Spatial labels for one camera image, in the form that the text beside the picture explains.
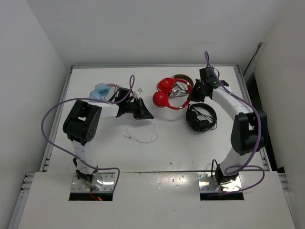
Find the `red wireless headphones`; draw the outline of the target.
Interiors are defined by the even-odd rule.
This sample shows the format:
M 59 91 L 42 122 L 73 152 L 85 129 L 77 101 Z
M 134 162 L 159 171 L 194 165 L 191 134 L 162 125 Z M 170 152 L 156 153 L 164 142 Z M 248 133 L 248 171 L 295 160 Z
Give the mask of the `red wireless headphones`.
M 156 87 L 157 91 L 152 96 L 153 103 L 159 108 L 168 107 L 173 110 L 184 109 L 189 104 L 189 99 L 187 99 L 180 107 L 171 106 L 169 103 L 170 93 L 173 91 L 174 85 L 178 82 L 187 85 L 187 93 L 190 95 L 193 87 L 189 82 L 184 79 L 167 77 L 158 82 Z

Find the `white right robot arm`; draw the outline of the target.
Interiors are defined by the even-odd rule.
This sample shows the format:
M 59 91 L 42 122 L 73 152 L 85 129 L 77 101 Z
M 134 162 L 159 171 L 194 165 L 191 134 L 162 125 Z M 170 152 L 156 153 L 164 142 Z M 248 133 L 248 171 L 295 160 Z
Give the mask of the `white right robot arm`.
M 268 143 L 267 114 L 263 110 L 256 110 L 251 104 L 235 95 L 229 84 L 220 80 L 214 68 L 205 67 L 199 70 L 200 78 L 188 99 L 193 102 L 187 108 L 186 119 L 195 131 L 207 129 L 202 121 L 195 120 L 191 109 L 203 106 L 206 97 L 218 103 L 231 117 L 233 128 L 231 131 L 231 150 L 226 158 L 217 165 L 214 174 L 218 184 L 235 179 L 239 172 L 250 167 L 255 153 Z

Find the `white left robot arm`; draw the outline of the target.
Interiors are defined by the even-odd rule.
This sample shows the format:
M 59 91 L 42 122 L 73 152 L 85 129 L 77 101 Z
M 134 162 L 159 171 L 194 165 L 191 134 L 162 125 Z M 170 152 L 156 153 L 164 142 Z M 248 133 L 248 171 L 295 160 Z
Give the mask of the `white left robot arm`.
M 98 165 L 90 154 L 90 144 L 96 135 L 99 121 L 102 118 L 117 118 L 125 113 L 132 114 L 136 120 L 153 119 L 142 98 L 135 98 L 127 88 L 119 88 L 109 101 L 100 103 L 94 98 L 91 102 L 77 100 L 63 124 L 63 132 L 74 149 L 76 176 L 90 189 L 98 190 L 102 187 L 102 182 L 98 179 Z

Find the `brown silver headphones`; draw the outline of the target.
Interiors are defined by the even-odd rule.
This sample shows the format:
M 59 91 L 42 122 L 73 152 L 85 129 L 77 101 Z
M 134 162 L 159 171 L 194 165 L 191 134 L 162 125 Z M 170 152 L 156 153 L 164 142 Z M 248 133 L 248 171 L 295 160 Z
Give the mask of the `brown silver headphones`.
M 193 88 L 193 80 L 185 75 L 185 74 L 176 74 L 173 75 L 172 78 L 174 79 L 181 79 L 182 82 L 177 81 L 171 92 L 168 94 L 169 97 L 174 98 L 174 97 L 184 97 L 188 95 L 188 86 L 191 86 Z

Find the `black headphones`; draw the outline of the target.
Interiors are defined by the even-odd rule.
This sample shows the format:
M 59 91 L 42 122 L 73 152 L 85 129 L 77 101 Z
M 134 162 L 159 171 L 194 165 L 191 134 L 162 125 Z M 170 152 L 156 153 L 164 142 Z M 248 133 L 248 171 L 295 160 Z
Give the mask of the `black headphones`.
M 186 122 L 196 132 L 206 132 L 217 128 L 217 114 L 208 104 L 189 104 L 186 110 Z

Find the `pink blue cat-ear headphones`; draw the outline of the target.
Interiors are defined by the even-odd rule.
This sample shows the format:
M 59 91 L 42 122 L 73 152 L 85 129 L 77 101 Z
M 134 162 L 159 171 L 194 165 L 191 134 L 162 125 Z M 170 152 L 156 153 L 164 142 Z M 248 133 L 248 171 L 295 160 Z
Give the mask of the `pink blue cat-ear headphones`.
M 89 98 L 93 103 L 112 102 L 120 86 L 113 83 L 99 83 L 95 86 L 94 90 L 90 93 Z

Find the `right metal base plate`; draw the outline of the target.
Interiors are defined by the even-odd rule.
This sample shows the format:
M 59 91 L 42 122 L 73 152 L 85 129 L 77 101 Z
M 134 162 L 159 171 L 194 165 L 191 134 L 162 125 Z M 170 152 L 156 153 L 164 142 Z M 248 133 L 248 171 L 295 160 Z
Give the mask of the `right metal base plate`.
M 214 194 L 235 192 L 242 189 L 240 177 L 231 179 L 227 182 L 218 184 L 215 178 L 212 178 L 210 172 L 200 172 L 198 175 L 199 190 L 201 194 Z

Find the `metal base plate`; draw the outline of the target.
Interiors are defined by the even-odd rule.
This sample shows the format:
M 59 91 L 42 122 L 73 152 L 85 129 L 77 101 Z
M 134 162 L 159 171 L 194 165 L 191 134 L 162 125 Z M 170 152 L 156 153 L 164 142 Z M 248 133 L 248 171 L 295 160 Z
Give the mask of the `metal base plate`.
M 114 173 L 98 173 L 93 176 L 92 184 L 78 179 L 76 173 L 71 183 L 71 193 L 112 193 L 115 184 Z
M 227 182 L 218 184 L 215 178 L 212 178 L 210 172 L 200 172 L 198 175 L 199 190 L 201 194 L 214 194 L 235 192 L 242 189 L 240 177 L 231 179 Z

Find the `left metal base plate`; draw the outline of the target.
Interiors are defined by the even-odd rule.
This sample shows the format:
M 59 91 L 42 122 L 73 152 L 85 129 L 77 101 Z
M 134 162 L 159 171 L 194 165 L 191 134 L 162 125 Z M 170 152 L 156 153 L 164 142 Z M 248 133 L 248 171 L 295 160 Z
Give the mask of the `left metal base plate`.
M 98 173 L 93 176 L 92 184 L 78 179 L 76 173 L 71 183 L 71 193 L 112 193 L 115 184 L 114 173 Z

